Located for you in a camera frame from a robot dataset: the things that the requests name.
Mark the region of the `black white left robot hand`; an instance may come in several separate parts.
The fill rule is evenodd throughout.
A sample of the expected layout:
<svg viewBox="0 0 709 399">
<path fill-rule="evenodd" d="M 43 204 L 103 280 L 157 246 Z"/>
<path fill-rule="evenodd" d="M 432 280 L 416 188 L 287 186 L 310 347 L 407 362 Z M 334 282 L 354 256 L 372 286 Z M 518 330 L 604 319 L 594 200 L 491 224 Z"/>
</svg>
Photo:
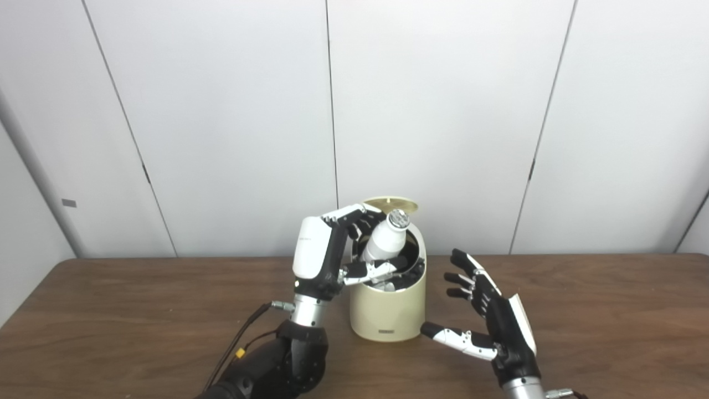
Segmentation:
<svg viewBox="0 0 709 399">
<path fill-rule="evenodd" d="M 393 255 L 343 265 L 347 240 L 373 233 L 387 215 L 377 207 L 356 203 L 321 216 L 306 217 L 299 232 L 292 270 L 296 295 L 330 301 L 342 288 L 403 273 L 408 261 Z M 345 266 L 344 274 L 340 273 Z"/>
</svg>

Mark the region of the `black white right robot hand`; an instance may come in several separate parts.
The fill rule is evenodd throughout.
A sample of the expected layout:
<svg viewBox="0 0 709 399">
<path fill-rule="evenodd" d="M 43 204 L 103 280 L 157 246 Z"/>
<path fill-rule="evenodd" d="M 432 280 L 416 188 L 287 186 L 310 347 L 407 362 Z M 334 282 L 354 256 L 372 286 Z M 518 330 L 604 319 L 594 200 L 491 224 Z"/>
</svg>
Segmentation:
<svg viewBox="0 0 709 399">
<path fill-rule="evenodd" d="M 505 297 L 484 266 L 463 250 L 454 248 L 450 262 L 463 272 L 445 273 L 445 280 L 456 284 L 455 288 L 446 289 L 446 295 L 468 301 L 485 321 L 487 332 L 447 328 L 425 321 L 420 333 L 458 352 L 488 361 L 501 387 L 514 381 L 541 379 L 535 338 L 520 296 Z"/>
</svg>

